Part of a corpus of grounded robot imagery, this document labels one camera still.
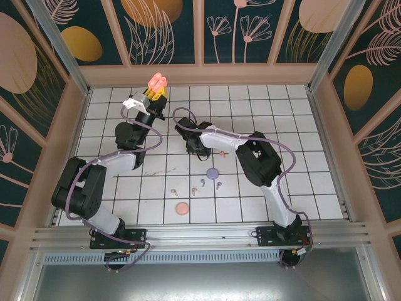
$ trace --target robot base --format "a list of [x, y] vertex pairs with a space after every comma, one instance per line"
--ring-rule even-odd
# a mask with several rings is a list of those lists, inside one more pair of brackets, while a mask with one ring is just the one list
[[[310, 243], [310, 233], [308, 226], [300, 226], [297, 234], [302, 235]], [[256, 238], [258, 246], [302, 246], [303, 240], [299, 235], [293, 235], [288, 240], [283, 241], [277, 235], [277, 228], [274, 226], [257, 227]]]
[[[124, 240], [130, 241], [146, 241], [146, 229], [126, 229], [124, 231]], [[90, 249], [94, 250], [109, 250], [109, 249], [143, 249], [145, 245], [131, 245], [129, 243], [120, 243], [111, 240], [96, 231], [90, 232]]]

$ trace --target leaf pattern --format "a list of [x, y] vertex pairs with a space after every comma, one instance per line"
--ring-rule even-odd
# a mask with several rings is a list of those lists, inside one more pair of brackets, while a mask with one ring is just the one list
[[387, 130], [366, 137], [360, 153], [374, 188], [401, 186], [401, 117]]
[[388, 33], [382, 31], [371, 40], [366, 57], [371, 65], [390, 66], [401, 54], [401, 31]]
[[387, 0], [383, 6], [380, 27], [387, 33], [398, 31], [401, 28], [401, 0]]
[[130, 12], [138, 22], [131, 22], [124, 17], [131, 33], [131, 60], [135, 65], [169, 64], [174, 55], [174, 32], [169, 17], [164, 11], [160, 12], [154, 3], [154, 18], [144, 0], [138, 0], [138, 3], [143, 14], [131, 0], [127, 1]]
[[43, 0], [51, 19], [56, 24], [66, 25], [79, 10], [77, 0]]

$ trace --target metal grate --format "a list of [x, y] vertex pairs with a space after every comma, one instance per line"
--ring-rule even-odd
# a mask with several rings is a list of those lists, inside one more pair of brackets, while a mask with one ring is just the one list
[[[44, 258], [44, 265], [103, 265], [104, 253], [49, 253]], [[130, 258], [119, 258], [110, 264], [130, 263], [139, 254]], [[198, 252], [152, 252], [146, 254], [138, 264], [163, 263], [235, 263], [279, 261], [278, 250], [249, 251], [198, 251]]]

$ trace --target grid line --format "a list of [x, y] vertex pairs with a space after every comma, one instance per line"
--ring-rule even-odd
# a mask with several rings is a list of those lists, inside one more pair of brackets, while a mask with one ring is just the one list
[[[230, 98], [230, 112], [231, 112], [231, 122], [232, 122], [232, 131], [233, 132], [235, 132], [234, 131], [234, 119], [233, 119], [233, 116], [232, 116], [232, 107], [231, 107], [231, 92], [230, 92], [230, 87], [228, 88], [228, 98]], [[236, 157], [236, 166], [237, 166], [237, 181], [238, 181], [238, 198], [239, 198], [239, 209], [241, 210], [241, 221], [243, 222], [244, 221], [244, 215], [243, 215], [243, 213], [242, 213], [242, 204], [241, 204], [241, 188], [239, 187], [239, 174], [238, 174], [238, 160], [237, 160], [237, 157]]]
[[[293, 112], [295, 127], [296, 127], [296, 130], [297, 130], [297, 133], [298, 133], [299, 141], [301, 142], [301, 136], [299, 136], [299, 131], [298, 131], [298, 124], [296, 123], [296, 120], [295, 120], [293, 104], [290, 102], [289, 105], [291, 106], [291, 111]], [[311, 175], [310, 175], [310, 172], [309, 172], [308, 163], [307, 163], [307, 161], [306, 161], [305, 153], [303, 152], [302, 143], [301, 143], [301, 150], [302, 150], [303, 159], [305, 160], [306, 172], [308, 173], [308, 179], [309, 179], [309, 182], [310, 182], [310, 184], [311, 184], [311, 189], [312, 189], [312, 193], [313, 193], [313, 199], [315, 200], [316, 210], [317, 210], [317, 212], [318, 212], [319, 219], [321, 219], [321, 217], [320, 217], [320, 212], [319, 212], [319, 207], [318, 207], [318, 203], [316, 202], [315, 190], [313, 189], [312, 179], [311, 179]]]

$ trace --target wallpaper panel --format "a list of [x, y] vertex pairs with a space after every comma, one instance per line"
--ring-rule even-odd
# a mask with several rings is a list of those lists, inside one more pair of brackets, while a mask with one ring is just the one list
[[53, 45], [51, 44], [51, 41], [49, 40], [49, 38], [46, 36], [46, 33], [44, 33], [42, 26], [40, 26], [40, 24], [38, 23], [38, 20], [36, 20], [36, 18], [34, 17], [31, 9], [29, 8], [28, 4], [26, 3], [25, 0], [22, 0], [22, 3], [24, 4], [26, 10], [28, 11], [28, 13], [31, 15], [31, 17], [34, 19], [34, 22], [36, 23], [36, 27], [39, 28], [39, 30], [41, 31], [43, 37], [45, 38], [45, 40], [48, 42], [48, 44], [50, 45], [50, 47], [53, 50], [53, 53], [57, 56], [58, 61], [61, 63], [61, 65], [63, 66], [64, 71], [69, 75], [69, 71], [67, 70], [67, 67], [65, 67], [63, 61], [61, 60], [60, 56], [58, 55], [57, 51], [53, 48]]
[[0, 112], [0, 224], [15, 226], [41, 151]]
[[356, 134], [401, 88], [401, 8], [382, 1], [333, 80]]
[[386, 222], [401, 218], [401, 106], [358, 145]]
[[10, 0], [0, 28], [0, 97], [46, 137], [65, 81]]
[[205, 0], [204, 63], [266, 63], [283, 0]]
[[337, 64], [338, 59], [340, 58], [340, 56], [343, 53], [345, 45], [347, 45], [348, 42], [350, 41], [351, 37], [353, 36], [356, 28], [358, 27], [360, 21], [362, 20], [363, 16], [365, 15], [365, 13], [366, 13], [367, 9], [369, 8], [369, 6], [371, 5], [371, 3], [372, 3], [372, 0], [366, 0], [366, 2], [363, 5], [363, 8], [362, 8], [360, 14], [356, 17], [357, 20], [355, 21], [355, 23], [353, 24], [350, 32], [348, 33], [348, 36], [346, 37], [345, 41], [341, 45], [340, 49], [338, 50], [336, 56], [334, 57], [333, 61], [330, 64], [330, 66], [328, 67], [329, 73], [331, 73], [331, 71], [333, 70], [334, 66]]
[[296, 0], [277, 63], [316, 63], [349, 0]]
[[192, 0], [113, 0], [133, 65], [193, 64]]
[[121, 65], [100, 0], [44, 0], [80, 66]]

